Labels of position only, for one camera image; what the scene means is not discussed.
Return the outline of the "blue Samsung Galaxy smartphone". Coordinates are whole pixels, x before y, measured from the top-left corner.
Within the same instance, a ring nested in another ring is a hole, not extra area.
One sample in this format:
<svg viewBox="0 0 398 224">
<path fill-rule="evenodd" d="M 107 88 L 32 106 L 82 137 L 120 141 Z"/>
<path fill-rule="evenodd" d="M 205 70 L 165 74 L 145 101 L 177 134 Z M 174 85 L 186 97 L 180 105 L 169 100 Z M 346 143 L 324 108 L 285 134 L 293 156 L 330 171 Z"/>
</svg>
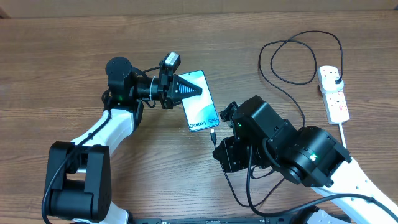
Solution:
<svg viewBox="0 0 398 224">
<path fill-rule="evenodd" d="M 182 100 L 188 129 L 191 132 L 196 132 L 219 125 L 218 113 L 213 103 L 204 71 L 197 70 L 180 76 L 202 89 L 201 95 Z"/>
</svg>

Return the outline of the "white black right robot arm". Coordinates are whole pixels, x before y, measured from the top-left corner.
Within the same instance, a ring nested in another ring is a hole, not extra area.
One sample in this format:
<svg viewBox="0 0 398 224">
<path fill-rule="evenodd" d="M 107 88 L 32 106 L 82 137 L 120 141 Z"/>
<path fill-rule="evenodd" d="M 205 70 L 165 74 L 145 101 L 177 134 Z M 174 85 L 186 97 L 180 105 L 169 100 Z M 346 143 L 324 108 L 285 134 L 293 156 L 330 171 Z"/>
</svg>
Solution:
<svg viewBox="0 0 398 224">
<path fill-rule="evenodd" d="M 233 135 L 215 146 L 213 157 L 224 173 L 245 169 L 250 188 L 254 166 L 272 168 L 293 184 L 311 187 L 321 198 L 283 210 L 259 211 L 247 193 L 248 207 L 261 217 L 283 217 L 331 201 L 356 223 L 397 223 L 397 205 L 379 190 L 358 162 L 330 133 L 316 126 L 295 129 L 260 96 L 220 112 Z"/>
</svg>

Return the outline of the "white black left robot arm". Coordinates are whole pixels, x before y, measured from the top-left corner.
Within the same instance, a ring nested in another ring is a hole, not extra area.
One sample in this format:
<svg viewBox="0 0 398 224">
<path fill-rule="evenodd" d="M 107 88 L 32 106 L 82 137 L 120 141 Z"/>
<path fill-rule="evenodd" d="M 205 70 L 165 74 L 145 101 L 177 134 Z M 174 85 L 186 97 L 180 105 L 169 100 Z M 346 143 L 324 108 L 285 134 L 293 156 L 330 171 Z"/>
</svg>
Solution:
<svg viewBox="0 0 398 224">
<path fill-rule="evenodd" d="M 145 106 L 172 109 L 203 90 L 175 71 L 181 59 L 168 53 L 156 77 L 133 67 L 124 57 L 105 67 L 108 89 L 103 93 L 103 115 L 87 132 L 70 142 L 57 141 L 49 150 L 42 199 L 42 219 L 73 223 L 134 223 L 128 210 L 112 201 L 110 157 L 141 123 Z"/>
</svg>

